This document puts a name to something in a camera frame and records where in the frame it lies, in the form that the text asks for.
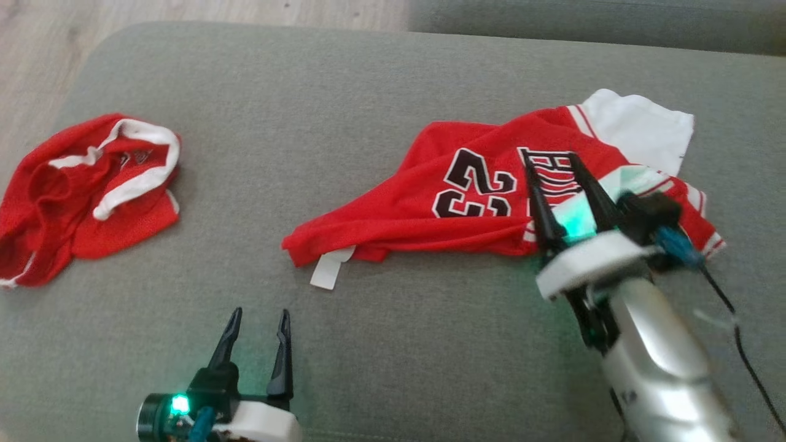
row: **red and white garment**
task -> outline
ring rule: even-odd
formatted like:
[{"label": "red and white garment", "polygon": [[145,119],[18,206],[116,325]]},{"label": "red and white garment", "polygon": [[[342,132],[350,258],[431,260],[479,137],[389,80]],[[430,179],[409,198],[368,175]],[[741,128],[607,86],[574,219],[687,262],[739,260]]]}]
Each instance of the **red and white garment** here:
[{"label": "red and white garment", "polygon": [[394,250],[535,253],[521,155],[526,150],[571,236],[594,231],[566,156],[576,152],[613,198],[631,190],[675,199],[682,228],[709,256],[724,242],[704,218],[706,196],[674,177],[692,132],[692,115],[610,90],[499,126],[432,123],[392,177],[297,227],[281,246],[298,267],[319,259],[312,284],[327,289],[350,257],[381,261]]},{"label": "red and white garment", "polygon": [[41,144],[0,204],[0,286],[44,285],[74,257],[111,255],[177,221],[167,187],[179,156],[173,131],[120,114]]}]

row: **glowing green led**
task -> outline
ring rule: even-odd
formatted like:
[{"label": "glowing green led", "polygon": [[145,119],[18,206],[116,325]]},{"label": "glowing green led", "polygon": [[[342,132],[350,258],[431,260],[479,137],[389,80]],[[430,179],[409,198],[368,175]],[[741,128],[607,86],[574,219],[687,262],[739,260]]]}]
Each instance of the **glowing green led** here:
[{"label": "glowing green led", "polygon": [[184,395],[177,395],[172,398],[172,413],[173,414],[188,414],[191,410],[189,406],[189,398]]}]

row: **gray ottoman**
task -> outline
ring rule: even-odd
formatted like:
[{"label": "gray ottoman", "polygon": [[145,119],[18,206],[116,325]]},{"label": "gray ottoman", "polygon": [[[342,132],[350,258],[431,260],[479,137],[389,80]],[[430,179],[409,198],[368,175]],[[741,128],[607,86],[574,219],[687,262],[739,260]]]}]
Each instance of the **gray ottoman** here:
[{"label": "gray ottoman", "polygon": [[[280,250],[294,227],[391,175],[433,120],[504,123],[609,87],[696,114],[681,177],[729,247],[711,263],[786,409],[786,60],[607,44],[226,24],[146,24],[86,63],[59,130],[125,112],[182,135],[182,220],[42,289],[0,296],[0,425],[19,442],[133,442],[148,392],[184,389],[236,306],[241,391],[262,392],[292,313],[307,440],[618,440],[598,357],[536,259],[395,253],[333,292]],[[28,148],[0,165],[4,188]],[[749,440],[779,440],[699,276],[658,284],[692,323]]]}]

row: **sleeve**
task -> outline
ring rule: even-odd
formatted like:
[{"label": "sleeve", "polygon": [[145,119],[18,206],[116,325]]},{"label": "sleeve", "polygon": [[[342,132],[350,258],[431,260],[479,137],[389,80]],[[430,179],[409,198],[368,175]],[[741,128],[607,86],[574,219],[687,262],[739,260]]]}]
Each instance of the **sleeve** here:
[{"label": "sleeve", "polygon": [[634,164],[676,176],[693,134],[693,115],[673,111],[640,95],[620,97],[601,89],[567,107],[585,135],[613,145]]}]

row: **gray fabric surface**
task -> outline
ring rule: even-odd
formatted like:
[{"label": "gray fabric surface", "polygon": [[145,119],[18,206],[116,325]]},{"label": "gray fabric surface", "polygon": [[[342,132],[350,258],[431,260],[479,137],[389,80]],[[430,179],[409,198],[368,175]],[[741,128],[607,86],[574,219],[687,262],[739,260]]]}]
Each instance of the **gray fabric surface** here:
[{"label": "gray fabric surface", "polygon": [[410,30],[786,54],[783,0],[412,0]]},{"label": "gray fabric surface", "polygon": [[[696,114],[682,177],[730,244],[711,270],[751,360],[786,409],[783,336],[786,60],[593,43],[226,24],[146,24],[90,56],[56,130],[127,112],[182,135],[182,221],[52,284],[0,294],[0,425],[16,442],[132,442],[149,392],[187,386],[245,309],[241,391],[270,375],[292,312],[307,440],[618,440],[597,355],[536,259],[394,253],[350,262],[336,290],[279,249],[300,223],[389,176],[433,120],[504,123],[608,87]],[[33,146],[11,146],[5,188]],[[694,274],[659,285],[718,368],[748,440],[778,440]]]}]

